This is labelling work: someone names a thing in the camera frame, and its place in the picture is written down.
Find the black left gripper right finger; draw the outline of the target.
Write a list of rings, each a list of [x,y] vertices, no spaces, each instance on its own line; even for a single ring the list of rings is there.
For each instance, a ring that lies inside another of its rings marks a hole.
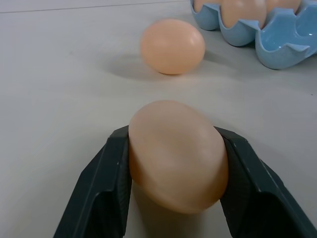
[[[220,199],[233,238],[315,238],[317,230],[280,177],[249,142],[217,128],[228,157],[228,185]]]

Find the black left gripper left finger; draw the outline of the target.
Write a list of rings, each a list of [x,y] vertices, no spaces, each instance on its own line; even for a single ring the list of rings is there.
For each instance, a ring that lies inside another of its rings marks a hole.
[[[54,237],[123,237],[131,185],[128,127],[125,126],[108,137],[80,174]]]

